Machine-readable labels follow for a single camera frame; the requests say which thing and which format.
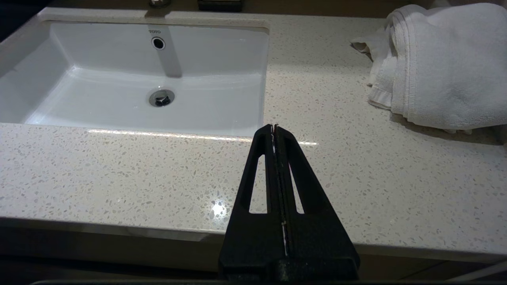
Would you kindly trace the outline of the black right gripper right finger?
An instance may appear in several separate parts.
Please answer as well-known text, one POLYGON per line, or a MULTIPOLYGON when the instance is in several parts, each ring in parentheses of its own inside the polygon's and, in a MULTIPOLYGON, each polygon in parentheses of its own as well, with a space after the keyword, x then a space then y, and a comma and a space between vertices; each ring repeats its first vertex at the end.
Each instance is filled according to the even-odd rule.
POLYGON ((285 225, 284 280, 358 280, 360 258, 292 133, 275 127, 285 225))

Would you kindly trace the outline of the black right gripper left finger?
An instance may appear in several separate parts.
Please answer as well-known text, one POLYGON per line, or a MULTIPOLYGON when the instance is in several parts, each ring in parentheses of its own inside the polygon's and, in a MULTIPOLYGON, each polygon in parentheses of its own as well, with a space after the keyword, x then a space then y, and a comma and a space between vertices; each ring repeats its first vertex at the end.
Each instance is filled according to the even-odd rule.
POLYGON ((273 280, 274 263, 286 257, 273 135, 273 125, 267 124, 252 139, 219 255, 219 274, 227 280, 273 280), (257 164, 262 156, 267 212, 251 213, 257 164))

